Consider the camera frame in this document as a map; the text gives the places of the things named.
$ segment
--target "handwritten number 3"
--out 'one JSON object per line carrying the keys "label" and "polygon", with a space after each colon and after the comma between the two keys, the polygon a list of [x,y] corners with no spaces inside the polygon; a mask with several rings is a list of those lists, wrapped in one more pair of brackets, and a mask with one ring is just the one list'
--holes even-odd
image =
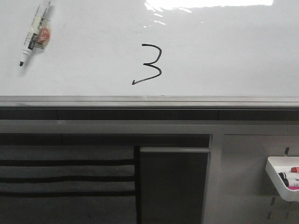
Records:
{"label": "handwritten number 3", "polygon": [[158,68],[157,66],[154,66],[153,64],[156,63],[157,61],[159,61],[161,55],[162,55],[162,50],[161,48],[157,47],[156,45],[152,45],[152,44],[142,44],[142,46],[149,46],[149,47],[153,47],[153,48],[157,48],[159,50],[159,55],[157,57],[157,59],[154,61],[154,62],[151,62],[151,63],[144,63],[143,65],[145,66],[149,66],[149,67],[152,67],[152,68],[155,68],[159,71],[159,74],[155,75],[155,76],[152,76],[152,77],[149,77],[149,78],[145,78],[145,79],[142,79],[142,80],[139,80],[139,81],[135,81],[133,80],[132,82],[132,85],[135,85],[137,83],[140,83],[140,82],[143,82],[143,81],[146,81],[146,80],[149,80],[149,79],[152,79],[152,78],[156,78],[158,76],[160,76],[162,74],[162,71],[160,68]]}

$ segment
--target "black marker writing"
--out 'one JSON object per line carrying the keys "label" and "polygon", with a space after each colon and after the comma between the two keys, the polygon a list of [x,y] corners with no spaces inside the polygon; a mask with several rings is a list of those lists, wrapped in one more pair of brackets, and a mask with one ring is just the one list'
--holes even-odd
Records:
{"label": "black marker writing", "polygon": [[158,74],[158,75],[155,75],[155,76],[152,76],[152,77],[149,77],[149,78],[145,78],[145,79],[139,80],[139,81],[135,81],[135,80],[133,80],[132,85],[135,85],[135,84],[137,84],[137,83],[140,83],[140,82],[143,82],[143,81],[152,79],[152,78],[156,78],[156,77],[158,77],[158,76],[160,76],[160,75],[162,74],[161,69],[158,68],[157,66],[154,66],[154,65],[153,65],[154,63],[156,63],[156,62],[160,59],[160,57],[161,57],[161,55],[162,55],[162,50],[161,50],[161,48],[157,47],[156,45],[145,44],[145,43],[142,44],[142,46],[154,47],[154,48],[157,48],[157,49],[159,50],[159,55],[158,55],[157,59],[156,59],[154,62],[151,62],[151,63],[144,63],[144,64],[143,64],[143,65],[145,65],[145,66],[149,66],[149,67],[152,67],[152,68],[157,69],[157,70],[159,71],[159,74]]}

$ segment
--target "white surface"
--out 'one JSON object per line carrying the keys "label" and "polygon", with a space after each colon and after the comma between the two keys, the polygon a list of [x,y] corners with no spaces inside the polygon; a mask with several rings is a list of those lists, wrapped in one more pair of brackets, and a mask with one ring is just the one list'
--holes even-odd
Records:
{"label": "white surface", "polygon": [[288,189],[278,173],[291,170],[292,167],[297,167],[299,164],[299,157],[282,157],[270,156],[266,164],[266,171],[272,180],[274,186],[279,192],[280,196],[286,201],[299,202],[299,190]]}
{"label": "white surface", "polygon": [[[299,1],[193,2],[154,12],[145,0],[53,0],[46,50],[19,67],[40,1],[1,1],[0,95],[299,96]],[[162,49],[162,75],[131,85],[158,74],[143,43]]]}

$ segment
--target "whiteboard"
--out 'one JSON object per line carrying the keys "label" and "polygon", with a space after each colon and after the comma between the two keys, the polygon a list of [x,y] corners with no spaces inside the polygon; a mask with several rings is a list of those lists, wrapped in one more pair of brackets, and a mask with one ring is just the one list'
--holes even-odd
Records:
{"label": "whiteboard", "polygon": [[299,97],[299,1],[235,2],[53,0],[20,67],[40,1],[2,0],[0,95]]}

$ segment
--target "whiteboard tray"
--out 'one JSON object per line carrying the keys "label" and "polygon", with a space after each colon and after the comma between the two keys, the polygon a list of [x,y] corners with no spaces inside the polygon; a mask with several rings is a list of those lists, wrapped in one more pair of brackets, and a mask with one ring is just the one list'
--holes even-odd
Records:
{"label": "whiteboard tray", "polygon": [[288,189],[278,173],[288,172],[292,167],[299,166],[299,157],[270,156],[266,164],[266,171],[276,187],[281,198],[288,201],[299,201],[299,190]]}

